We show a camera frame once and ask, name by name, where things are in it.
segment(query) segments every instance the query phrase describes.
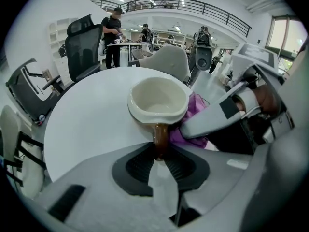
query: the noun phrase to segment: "window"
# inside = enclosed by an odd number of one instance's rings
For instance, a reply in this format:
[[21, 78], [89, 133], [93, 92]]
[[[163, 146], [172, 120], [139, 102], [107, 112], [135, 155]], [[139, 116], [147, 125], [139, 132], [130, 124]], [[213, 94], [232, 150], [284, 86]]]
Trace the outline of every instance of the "window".
[[296, 18], [274, 18], [267, 46], [297, 54], [307, 35], [305, 27]]
[[284, 50], [298, 53], [301, 45], [307, 38], [307, 32], [300, 21], [290, 21]]
[[287, 20], [276, 20], [274, 22], [273, 31], [268, 46], [281, 48], [285, 34], [286, 22]]

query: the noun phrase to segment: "white ceramic cup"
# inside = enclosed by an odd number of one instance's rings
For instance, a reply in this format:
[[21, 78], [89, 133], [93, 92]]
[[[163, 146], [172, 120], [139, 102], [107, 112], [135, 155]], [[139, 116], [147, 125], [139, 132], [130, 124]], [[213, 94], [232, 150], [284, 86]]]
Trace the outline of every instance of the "white ceramic cup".
[[129, 111], [136, 120], [153, 127], [159, 158], [168, 147], [168, 126], [183, 118], [188, 104], [185, 91], [171, 79], [150, 77], [132, 87], [127, 100]]

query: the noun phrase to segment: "white chair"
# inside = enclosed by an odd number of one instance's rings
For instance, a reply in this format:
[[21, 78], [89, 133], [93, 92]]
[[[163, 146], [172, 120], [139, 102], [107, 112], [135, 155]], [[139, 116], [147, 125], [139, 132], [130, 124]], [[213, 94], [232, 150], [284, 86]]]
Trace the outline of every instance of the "white chair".
[[14, 180], [18, 191], [33, 199], [42, 190], [44, 183], [46, 164], [43, 162], [43, 144], [30, 137], [30, 129], [8, 105], [2, 110], [0, 125], [6, 174]]
[[129, 66], [132, 65], [170, 74], [185, 84], [191, 77], [187, 54], [177, 46], [164, 46], [149, 58], [129, 62]]

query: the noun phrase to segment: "brown cup handle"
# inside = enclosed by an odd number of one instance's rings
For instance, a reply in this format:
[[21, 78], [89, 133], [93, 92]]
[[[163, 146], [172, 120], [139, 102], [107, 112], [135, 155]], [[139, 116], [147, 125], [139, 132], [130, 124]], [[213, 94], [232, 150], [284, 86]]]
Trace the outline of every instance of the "brown cup handle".
[[168, 124], [155, 124], [154, 126], [154, 158], [163, 159], [169, 145]]

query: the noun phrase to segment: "purple cloth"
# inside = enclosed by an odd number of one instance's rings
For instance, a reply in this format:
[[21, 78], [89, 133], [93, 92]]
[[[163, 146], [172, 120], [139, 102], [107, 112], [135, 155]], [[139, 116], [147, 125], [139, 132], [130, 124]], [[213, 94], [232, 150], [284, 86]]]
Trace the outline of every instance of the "purple cloth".
[[176, 144], [193, 145], [195, 147], [205, 148], [208, 142], [206, 138], [199, 137], [193, 139], [184, 139], [179, 130], [179, 127], [183, 122], [185, 122], [187, 119], [191, 118], [198, 112], [204, 110], [205, 108], [206, 105], [204, 104], [201, 96], [193, 92], [189, 97], [188, 111], [182, 118], [181, 122], [177, 124], [176, 128], [173, 128], [169, 132], [169, 141]]

